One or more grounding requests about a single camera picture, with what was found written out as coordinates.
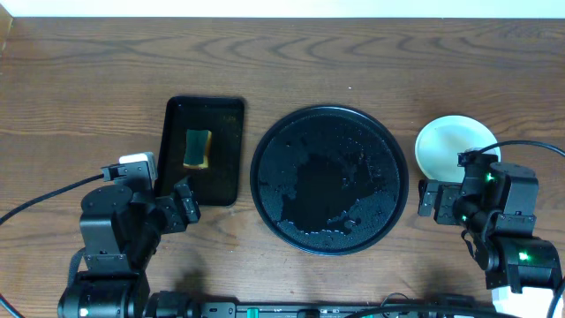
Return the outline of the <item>light blue plate front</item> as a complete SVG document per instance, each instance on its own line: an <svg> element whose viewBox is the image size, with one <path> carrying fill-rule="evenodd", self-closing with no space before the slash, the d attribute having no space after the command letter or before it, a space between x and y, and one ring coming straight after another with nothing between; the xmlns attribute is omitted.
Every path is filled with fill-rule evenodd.
<svg viewBox="0 0 565 318"><path fill-rule="evenodd" d="M415 158L427 178L461 183L464 168L458 166L458 154L480 150L497 142L485 125L471 117L438 117L419 132Z"/></svg>

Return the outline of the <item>orange green scrub sponge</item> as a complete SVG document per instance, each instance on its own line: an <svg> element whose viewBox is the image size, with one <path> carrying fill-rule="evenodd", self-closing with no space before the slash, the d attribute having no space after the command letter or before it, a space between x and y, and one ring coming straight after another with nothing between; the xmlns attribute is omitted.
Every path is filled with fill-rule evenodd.
<svg viewBox="0 0 565 318"><path fill-rule="evenodd" d="M191 170L208 168L212 133L209 130L187 130L183 166Z"/></svg>

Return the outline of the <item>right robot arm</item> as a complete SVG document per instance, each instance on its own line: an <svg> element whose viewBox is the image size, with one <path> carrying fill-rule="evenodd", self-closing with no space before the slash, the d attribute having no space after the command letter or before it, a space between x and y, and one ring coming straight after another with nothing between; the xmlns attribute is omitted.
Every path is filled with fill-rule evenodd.
<svg viewBox="0 0 565 318"><path fill-rule="evenodd" d="M462 227L461 237L486 276L497 312L557 317L564 277L556 247L534 236L539 182L513 163L467 163L460 183L422 179L420 216Z"/></svg>

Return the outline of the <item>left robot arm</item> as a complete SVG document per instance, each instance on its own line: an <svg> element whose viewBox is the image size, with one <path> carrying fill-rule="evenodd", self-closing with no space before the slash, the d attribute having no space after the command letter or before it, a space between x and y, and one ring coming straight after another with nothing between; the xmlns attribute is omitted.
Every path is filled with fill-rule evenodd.
<svg viewBox="0 0 565 318"><path fill-rule="evenodd" d="M73 257L57 307L60 317L199 317L201 306L182 292L152 293L147 265L165 234L200 219L184 178L170 195L155 197L137 182L106 185L81 202L85 246Z"/></svg>

